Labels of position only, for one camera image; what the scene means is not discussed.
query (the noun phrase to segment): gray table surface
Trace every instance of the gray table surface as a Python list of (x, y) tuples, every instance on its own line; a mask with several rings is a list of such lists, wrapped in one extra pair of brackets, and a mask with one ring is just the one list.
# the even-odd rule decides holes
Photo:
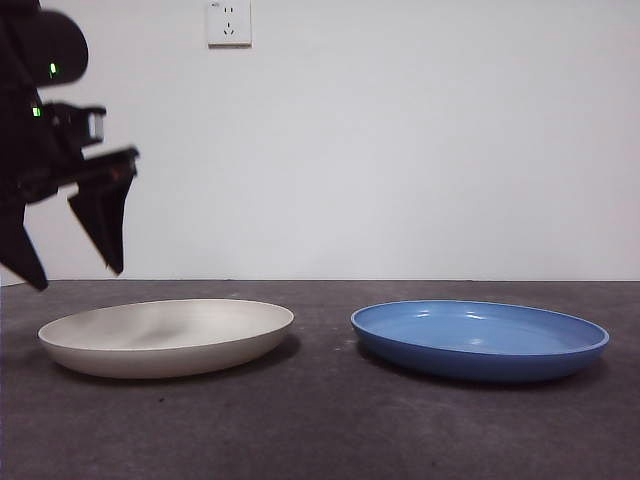
[[(86, 376), (35, 334), (71, 313), (137, 301), (237, 298), (296, 314), (271, 353), (173, 380)], [(438, 379), (356, 341), (350, 314), (407, 299), (525, 304), (605, 327), (581, 373), (525, 386)], [(59, 281), (2, 289), (3, 478), (637, 479), (640, 283)]]

